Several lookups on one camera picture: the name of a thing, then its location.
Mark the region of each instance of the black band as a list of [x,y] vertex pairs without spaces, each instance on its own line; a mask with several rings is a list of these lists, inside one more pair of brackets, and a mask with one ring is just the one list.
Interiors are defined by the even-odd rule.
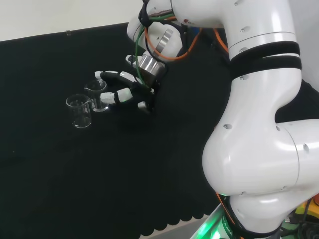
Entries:
[[116,104],[119,104],[120,103],[120,100],[119,100],[119,94],[118,92],[114,92],[114,101]]
[[238,54],[230,61],[230,63],[238,64],[242,62],[250,62],[267,56],[288,53],[300,55],[298,43],[294,41],[279,41],[256,46]]
[[272,232],[269,233],[254,233],[251,231],[246,230],[241,223],[238,221],[238,219],[236,218],[230,203],[229,203],[229,197],[226,198],[226,200],[224,201],[225,207],[228,210],[228,213],[231,215],[232,219],[235,221],[235,225],[230,221],[228,215],[226,214],[226,220],[228,222],[228,225],[230,226],[230,228],[233,230],[234,234],[236,237],[243,237],[244,239],[254,239],[254,238],[268,238],[271,237],[272,235],[276,234],[280,228],[281,225],[275,229]]
[[231,64],[230,74],[232,79],[254,73],[258,71],[266,71],[281,68],[297,68],[302,69],[301,59],[297,56],[271,56],[249,62],[241,62]]
[[139,20],[143,26],[149,27],[153,22],[150,20],[148,12],[147,12],[148,2],[147,1],[143,1],[143,2],[144,4],[139,14]]

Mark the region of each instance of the green light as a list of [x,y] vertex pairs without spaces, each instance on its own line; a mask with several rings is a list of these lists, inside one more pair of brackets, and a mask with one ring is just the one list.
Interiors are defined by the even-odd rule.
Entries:
[[210,239],[220,239],[219,232],[215,231],[214,233],[212,233]]
[[211,229],[211,227],[213,226],[214,224],[212,222],[210,223],[204,223],[200,229],[198,230],[197,232],[197,239],[202,239],[206,234],[207,232]]
[[205,230],[206,228],[207,228],[207,223],[203,224],[203,225],[200,227],[200,229],[199,229],[199,231],[198,231],[198,236],[199,236],[199,237],[202,237],[202,236],[204,236],[204,235],[206,234],[206,232],[208,231],[208,230]]

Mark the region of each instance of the cable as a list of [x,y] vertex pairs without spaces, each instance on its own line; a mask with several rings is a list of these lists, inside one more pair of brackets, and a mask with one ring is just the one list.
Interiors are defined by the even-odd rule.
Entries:
[[305,207],[305,212],[304,212],[304,215],[303,215],[303,220],[300,222],[300,224],[298,224],[298,226],[295,229],[293,229],[293,230],[284,230],[281,233],[281,237],[286,237],[286,236],[294,235],[294,234],[297,233],[297,237],[299,239],[302,239],[301,236],[302,236],[302,232],[303,232],[303,227],[305,225],[307,225],[307,224],[312,224],[312,223],[306,221],[308,210],[309,210],[309,206],[310,206],[310,203],[311,203],[312,199],[313,198],[310,198],[307,201],[307,204],[306,204],[306,207]]
[[152,15],[149,15],[149,17],[166,16],[166,15],[168,15],[168,14],[173,14],[173,11],[172,11],[172,10],[161,11],[161,12],[154,13],[154,14],[152,14]]
[[229,212],[228,212],[227,208],[225,207],[225,205],[224,205],[223,201],[221,200],[221,198],[220,198],[219,194],[218,194],[218,193],[216,193],[216,195],[217,195],[217,197],[218,197],[218,199],[219,199],[219,201],[220,201],[221,205],[223,206],[223,208],[224,208],[225,212],[227,213],[227,215],[228,215],[228,217],[229,217],[230,221],[231,221],[233,224],[235,224],[235,222],[234,222],[234,220],[231,218],[231,216],[230,216],[230,214],[229,214]]
[[163,20],[163,19],[166,19],[168,17],[175,17],[175,15],[172,13],[172,14],[168,14],[168,15],[164,15],[164,16],[159,16],[159,17],[150,17],[150,20],[152,21],[156,21],[156,20]]
[[161,62],[161,63],[164,64],[165,72],[161,76],[163,78],[168,73],[168,65],[167,65],[167,63],[162,61],[162,60],[160,60],[157,56],[153,55],[153,53],[151,52],[151,50],[149,48],[149,44],[148,44],[148,41],[147,41],[146,37],[145,37],[145,46],[146,46],[146,49],[148,50],[149,54],[151,55],[151,57],[153,57],[156,61]]
[[168,17],[166,20],[176,20],[176,16]]
[[[198,33],[198,34],[196,35],[196,37],[194,38],[194,40],[193,40],[193,42],[192,42],[192,44],[191,44],[191,46],[190,46],[188,52],[191,52],[191,50],[193,49],[195,43],[196,43],[197,40],[198,40],[198,37],[199,37],[201,31],[202,31],[202,28],[200,29],[199,33]],[[183,55],[181,55],[181,56],[178,56],[178,57],[168,57],[168,56],[164,56],[164,55],[160,54],[159,51],[157,51],[156,48],[153,46],[153,44],[152,44],[152,42],[151,42],[151,40],[150,40],[150,37],[149,37],[149,35],[148,35],[148,30],[147,30],[146,27],[145,27],[145,37],[146,37],[146,39],[147,39],[147,41],[148,41],[148,44],[151,46],[151,48],[153,48],[154,52],[156,52],[156,54],[157,54],[158,56],[160,56],[160,57],[162,57],[162,58],[164,58],[164,59],[166,59],[166,60],[179,60],[179,59],[183,59],[184,57],[186,57],[186,56],[188,55],[188,52],[186,52],[185,54],[183,54]]]
[[219,41],[220,45],[225,49],[225,51],[229,52],[228,47],[225,45],[225,43],[221,39],[219,32],[216,28],[214,28],[214,32],[216,34],[217,40]]

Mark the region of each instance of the white wall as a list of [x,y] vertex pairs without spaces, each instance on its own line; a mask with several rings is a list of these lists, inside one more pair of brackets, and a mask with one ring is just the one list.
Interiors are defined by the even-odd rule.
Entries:
[[[290,0],[303,78],[319,91],[319,0]],[[0,0],[0,41],[128,22],[142,0]]]
[[142,0],[0,0],[0,41],[128,22]]
[[319,91],[319,0],[290,0],[303,61],[303,79]]

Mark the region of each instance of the circular hole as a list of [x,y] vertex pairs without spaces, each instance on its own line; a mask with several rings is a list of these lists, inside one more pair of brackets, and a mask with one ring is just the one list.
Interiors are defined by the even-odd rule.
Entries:
[[231,129],[233,126],[231,124],[224,124],[223,126],[225,129]]

